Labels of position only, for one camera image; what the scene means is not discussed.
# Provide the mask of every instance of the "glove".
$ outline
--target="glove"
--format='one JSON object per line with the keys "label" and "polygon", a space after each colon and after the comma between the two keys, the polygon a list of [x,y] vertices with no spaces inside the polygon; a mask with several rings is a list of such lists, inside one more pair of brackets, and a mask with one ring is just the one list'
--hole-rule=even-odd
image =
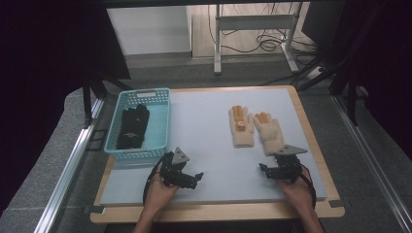
{"label": "glove", "polygon": [[248,114],[248,108],[233,106],[229,109],[230,131],[233,144],[237,148],[251,148],[254,146],[254,116]]}
{"label": "glove", "polygon": [[281,126],[276,118],[267,113],[256,114],[254,117],[255,126],[263,140],[264,151],[267,155],[273,153],[285,145]]}

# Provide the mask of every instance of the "wooden floor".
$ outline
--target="wooden floor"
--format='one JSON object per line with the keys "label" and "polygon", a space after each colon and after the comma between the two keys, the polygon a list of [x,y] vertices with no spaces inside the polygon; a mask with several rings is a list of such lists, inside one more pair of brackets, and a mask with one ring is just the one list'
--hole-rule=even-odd
{"label": "wooden floor", "polygon": [[[306,17],[306,12],[309,4],[309,2],[303,3],[300,12],[300,18],[297,23],[293,38],[298,42],[314,44],[305,34],[301,32],[302,24]],[[288,13],[292,14],[297,5],[298,3],[226,4],[221,5],[221,16],[284,15]],[[191,14],[192,25],[192,56],[213,56],[216,40],[216,5],[189,6],[188,12],[189,14]],[[235,31],[233,33],[230,32],[232,31],[221,32],[221,45],[234,48],[235,50],[222,47],[222,55],[282,53],[280,47],[273,47],[274,50],[272,51],[266,51],[262,48],[258,48],[259,42],[257,41],[257,38],[259,35],[264,34],[280,39],[283,35],[277,30],[244,30]],[[262,38],[262,40],[267,39],[271,38],[266,36]],[[292,46],[299,50],[312,50],[314,48],[310,46],[303,46],[298,43],[292,43]]]}

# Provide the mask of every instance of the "person's left hand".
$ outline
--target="person's left hand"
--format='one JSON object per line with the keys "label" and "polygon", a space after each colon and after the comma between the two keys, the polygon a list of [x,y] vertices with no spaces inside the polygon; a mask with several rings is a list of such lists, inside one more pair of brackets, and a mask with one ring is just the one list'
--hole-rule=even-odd
{"label": "person's left hand", "polygon": [[154,214],[165,208],[179,189],[178,186],[166,186],[163,183],[159,174],[160,167],[161,165],[157,167],[157,171],[152,177],[145,203],[145,209],[149,209]]}

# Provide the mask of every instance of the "person's right hand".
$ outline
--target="person's right hand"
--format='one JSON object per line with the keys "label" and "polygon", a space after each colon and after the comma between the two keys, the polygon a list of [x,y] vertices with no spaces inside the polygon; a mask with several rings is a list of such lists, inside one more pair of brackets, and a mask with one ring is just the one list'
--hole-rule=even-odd
{"label": "person's right hand", "polygon": [[[307,168],[302,169],[302,174],[310,181],[310,175]],[[301,178],[297,178],[294,183],[288,184],[284,181],[276,181],[276,184],[282,188],[288,202],[297,210],[313,209],[312,194],[308,184]]]}

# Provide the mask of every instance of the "forearm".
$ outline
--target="forearm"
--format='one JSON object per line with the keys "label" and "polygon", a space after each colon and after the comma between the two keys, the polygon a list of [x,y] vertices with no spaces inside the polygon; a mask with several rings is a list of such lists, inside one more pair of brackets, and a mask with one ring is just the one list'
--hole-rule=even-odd
{"label": "forearm", "polygon": [[153,222],[155,220],[157,212],[143,209],[142,214],[140,214],[139,220],[134,227],[133,233],[149,233],[151,232]]}
{"label": "forearm", "polygon": [[306,233],[324,233],[318,215],[312,208],[297,211]]}

